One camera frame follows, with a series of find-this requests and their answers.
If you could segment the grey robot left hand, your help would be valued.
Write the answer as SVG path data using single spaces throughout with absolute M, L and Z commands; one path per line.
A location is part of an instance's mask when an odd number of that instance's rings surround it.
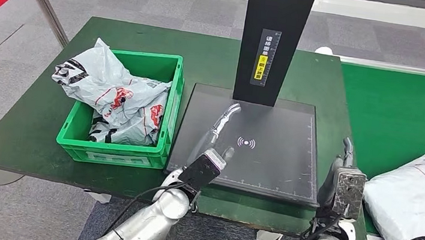
M 241 110 L 241 106 L 239 103 L 235 103 L 230 105 L 222 115 L 218 118 L 218 120 L 213 124 L 213 126 L 206 131 L 206 133 L 200 138 L 197 142 L 196 146 L 193 148 L 187 159 L 187 165 L 194 163 L 194 161 L 199 157 L 203 152 L 207 149 L 211 149 L 217 143 L 217 139 L 219 139 L 219 134 L 222 132 L 222 129 L 229 122 L 231 117 L 239 113 Z

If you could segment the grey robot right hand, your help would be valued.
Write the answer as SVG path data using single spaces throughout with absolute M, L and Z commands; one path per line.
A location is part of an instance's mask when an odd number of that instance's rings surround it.
M 354 145 L 350 137 L 343 139 L 344 144 L 344 157 L 337 155 L 332 162 L 330 169 L 327 173 L 325 181 L 321 185 L 318 191 L 317 201 L 321 208 L 328 206 L 334 193 L 336 192 L 336 184 L 334 182 L 335 172 L 340 168 L 351 168 L 354 164 Z

